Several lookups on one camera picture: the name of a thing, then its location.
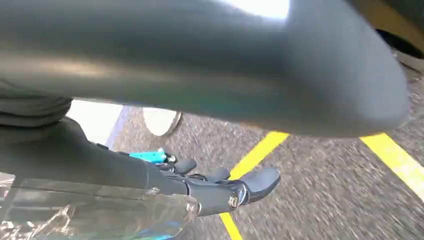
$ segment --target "blue object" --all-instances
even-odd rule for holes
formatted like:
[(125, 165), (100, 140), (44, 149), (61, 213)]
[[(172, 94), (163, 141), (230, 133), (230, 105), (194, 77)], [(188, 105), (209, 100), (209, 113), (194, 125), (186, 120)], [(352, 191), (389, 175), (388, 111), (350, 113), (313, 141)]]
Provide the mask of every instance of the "blue object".
[[(176, 221), (168, 221), (163, 222), (163, 229), (180, 229), (180, 224)], [(138, 236), (140, 237), (140, 240), (170, 240), (172, 239), (172, 236), (170, 235), (162, 235), (159, 232), (155, 232), (153, 229), (144, 229), (138, 232)]]
[(152, 164), (161, 164), (167, 159), (167, 155), (163, 149), (148, 152), (132, 152), (129, 154), (129, 156), (150, 162)]

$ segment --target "gray fabric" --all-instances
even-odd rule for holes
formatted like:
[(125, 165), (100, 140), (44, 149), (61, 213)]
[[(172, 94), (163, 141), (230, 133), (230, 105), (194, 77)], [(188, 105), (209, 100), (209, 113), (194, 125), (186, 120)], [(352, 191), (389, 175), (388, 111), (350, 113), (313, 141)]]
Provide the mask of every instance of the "gray fabric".
[(68, 117), (41, 127), (0, 126), (0, 153), (0, 172), (16, 178), (187, 194), (184, 183), (164, 177), (154, 164), (91, 143)]
[(37, 95), (0, 79), (0, 125), (39, 127), (52, 124), (66, 115), (71, 101), (65, 97)]

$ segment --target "asphalt pavement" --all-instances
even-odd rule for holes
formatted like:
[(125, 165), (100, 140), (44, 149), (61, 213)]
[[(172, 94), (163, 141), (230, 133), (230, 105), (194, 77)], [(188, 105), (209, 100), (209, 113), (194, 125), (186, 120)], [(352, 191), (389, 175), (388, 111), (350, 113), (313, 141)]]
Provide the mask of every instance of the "asphalt pavement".
[[(424, 82), (410, 83), (411, 116), (388, 132), (424, 166)], [(232, 168), (267, 131), (183, 114), (170, 136), (144, 126), (140, 108), (127, 108), (113, 148), (126, 152), (164, 147), (192, 158), (197, 171)], [(358, 138), (290, 135), (257, 168), (273, 166), (281, 182), (266, 199), (241, 207), (232, 217), (244, 240), (424, 240), (424, 203)], [(219, 216), (198, 218), (188, 240), (229, 240)]]

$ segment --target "ground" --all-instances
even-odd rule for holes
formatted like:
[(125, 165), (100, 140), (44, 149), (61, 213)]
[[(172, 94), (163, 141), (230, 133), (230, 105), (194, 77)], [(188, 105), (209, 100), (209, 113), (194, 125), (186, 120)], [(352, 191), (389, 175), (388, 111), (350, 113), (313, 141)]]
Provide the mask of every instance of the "ground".
[[(411, 115), (387, 132), (424, 165), (424, 83), (410, 83)], [(152, 136), (140, 108), (127, 108), (113, 148), (140, 152), (164, 147), (193, 158), (198, 171), (232, 168), (267, 131), (183, 114), (170, 136)], [(266, 199), (232, 217), (245, 240), (424, 239), (424, 203), (359, 138), (289, 136), (259, 166), (273, 166), (281, 182)], [(189, 240), (229, 240), (219, 216), (188, 226)]]

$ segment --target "black plastic part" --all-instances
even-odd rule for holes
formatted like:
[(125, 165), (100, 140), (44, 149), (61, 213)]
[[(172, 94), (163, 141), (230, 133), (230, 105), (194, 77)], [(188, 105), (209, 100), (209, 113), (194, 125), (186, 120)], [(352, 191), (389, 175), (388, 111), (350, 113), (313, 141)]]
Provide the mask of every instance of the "black plastic part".
[(200, 173), (190, 174), (190, 175), (187, 175), (186, 177), (191, 178), (191, 179), (202, 180), (202, 181), (206, 181), (206, 182), (208, 180), (205, 175), (202, 175)]
[(125, 156), (129, 156), (130, 154), (128, 152), (124, 152), (124, 151), (117, 151), (117, 153), (125, 155)]
[(197, 162), (194, 159), (184, 159), (178, 160), (178, 162), (174, 165), (175, 172), (180, 175), (186, 175), (191, 170), (197, 167)]
[(222, 180), (227, 180), (230, 177), (230, 170), (225, 167), (215, 168), (211, 173), (206, 175), (208, 182), (216, 183)]
[(221, 184), (187, 178), (188, 193), (200, 204), (199, 217), (228, 213), (235, 208), (229, 206), (230, 197), (235, 192)]
[(248, 198), (243, 205), (257, 202), (268, 196), (280, 182), (280, 173), (275, 168), (262, 168), (243, 175), (243, 181), (248, 189)]
[(107, 147), (107, 146), (105, 146), (105, 145), (103, 145), (103, 144), (100, 144), (100, 143), (96, 143), (95, 144), (97, 147), (99, 147), (99, 148), (102, 148), (102, 149), (106, 149), (106, 150), (108, 150), (109, 149), (109, 147)]
[(301, 135), (404, 121), (405, 76), (345, 1), (263, 4), (272, 16), (225, 0), (0, 1), (0, 85)]

